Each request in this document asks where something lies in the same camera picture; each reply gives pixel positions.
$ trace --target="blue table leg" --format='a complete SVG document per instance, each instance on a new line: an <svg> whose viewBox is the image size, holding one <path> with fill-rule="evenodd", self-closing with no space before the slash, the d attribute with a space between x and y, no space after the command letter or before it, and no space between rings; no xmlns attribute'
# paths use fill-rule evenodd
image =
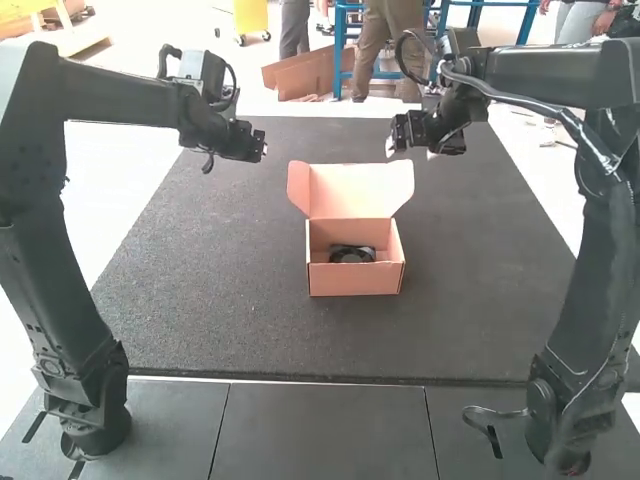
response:
<svg viewBox="0 0 640 480"><path fill-rule="evenodd" d="M469 28L478 28L480 25L480 15L482 14L482 6L481 5L472 5L469 10L469 19L467 20L467 27Z"/></svg>
<svg viewBox="0 0 640 480"><path fill-rule="evenodd" d="M449 2L450 0L442 0L440 5L440 21L438 22L438 28L436 29L436 41L439 38L442 38L445 31L447 30L447 17L449 16ZM438 62L439 58L433 58L431 61L431 67L429 69L429 81L435 82L438 79Z"/></svg>
<svg viewBox="0 0 640 480"><path fill-rule="evenodd" d="M335 18L335 43L333 47L333 97L337 100L342 99L342 77L340 75L342 71L342 50L346 44L346 21L347 11L344 8L340 8L336 5L336 18Z"/></svg>
<svg viewBox="0 0 640 480"><path fill-rule="evenodd" d="M527 9L524 12L522 27L520 27L520 32L516 39L516 45L526 45L527 40L529 39L529 33L531 32L531 27L533 26L533 20L536 18L536 11L538 10L539 3L539 0L529 0Z"/></svg>

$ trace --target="floor mat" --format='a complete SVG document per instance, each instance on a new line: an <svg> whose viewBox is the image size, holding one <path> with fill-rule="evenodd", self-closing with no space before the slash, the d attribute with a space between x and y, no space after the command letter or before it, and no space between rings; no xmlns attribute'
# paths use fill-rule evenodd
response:
<svg viewBox="0 0 640 480"><path fill-rule="evenodd" d="M389 121L250 120L267 132L262 164L220 160L202 175L206 158L184 153L93 289L136 371L526 381L574 258L489 125L468 128L463 156L408 153L416 191L396 215L399 296L314 299L287 164L386 161Z"/></svg>

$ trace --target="pants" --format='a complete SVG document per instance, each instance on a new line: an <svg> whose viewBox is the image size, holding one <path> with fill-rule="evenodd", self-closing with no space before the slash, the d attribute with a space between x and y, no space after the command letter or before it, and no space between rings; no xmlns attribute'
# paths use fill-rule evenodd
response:
<svg viewBox="0 0 640 480"><path fill-rule="evenodd" d="M281 0L280 60L309 51L309 0Z"/></svg>
<svg viewBox="0 0 640 480"><path fill-rule="evenodd" d="M593 24L606 7L606 3L599 2L560 3L554 43L566 45L588 42L593 37Z"/></svg>
<svg viewBox="0 0 640 480"><path fill-rule="evenodd" d="M380 50L390 38L397 40L402 31L424 26L422 0L366 0L364 24L358 39L358 53L353 69L352 98L364 99L369 95L369 82ZM403 44L403 59L409 70L424 74L424 52L413 39ZM398 88L405 101L420 101L418 86L408 78Z"/></svg>

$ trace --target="cardboard box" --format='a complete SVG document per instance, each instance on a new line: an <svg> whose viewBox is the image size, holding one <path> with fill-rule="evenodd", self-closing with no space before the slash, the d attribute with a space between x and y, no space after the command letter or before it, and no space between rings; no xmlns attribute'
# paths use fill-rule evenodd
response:
<svg viewBox="0 0 640 480"><path fill-rule="evenodd" d="M308 217L309 295L395 295L405 258L393 217L413 195L413 162L289 163L287 195ZM371 246L372 263L328 263L334 244Z"/></svg>
<svg viewBox="0 0 640 480"><path fill-rule="evenodd" d="M334 47L330 45L264 66L264 86L277 90L281 102L330 93L333 91L333 52ZM345 48L342 51L342 70L353 70L355 58L355 49Z"/></svg>

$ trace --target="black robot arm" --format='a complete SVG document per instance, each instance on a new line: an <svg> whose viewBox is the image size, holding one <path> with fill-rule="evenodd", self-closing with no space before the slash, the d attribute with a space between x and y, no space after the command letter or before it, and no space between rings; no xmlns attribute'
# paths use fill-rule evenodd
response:
<svg viewBox="0 0 640 480"><path fill-rule="evenodd" d="M166 54L181 58L166 76ZM126 437L128 361L101 319L69 242L60 193L64 122L166 127L180 144L259 162L264 132L235 118L233 70L210 52L165 46L143 78L61 58L45 43L0 45L0 284L33 345L45 411L60 418L70 458L109 453ZM230 70L233 86L224 86Z"/></svg>
<svg viewBox="0 0 640 480"><path fill-rule="evenodd" d="M464 43L456 35L468 44L469 32L454 30L451 45ZM613 427L640 320L640 39L475 47L445 59L446 93L430 110L394 117L391 151L464 153L464 128L487 120L492 99L561 121L578 144L576 180L586 198L580 252L560 319L533 359L527 408L505 418L526 416L531 453L556 473L579 475L598 434ZM585 109L585 121L565 106ZM465 421L473 425L467 414L485 409L470 408Z"/></svg>

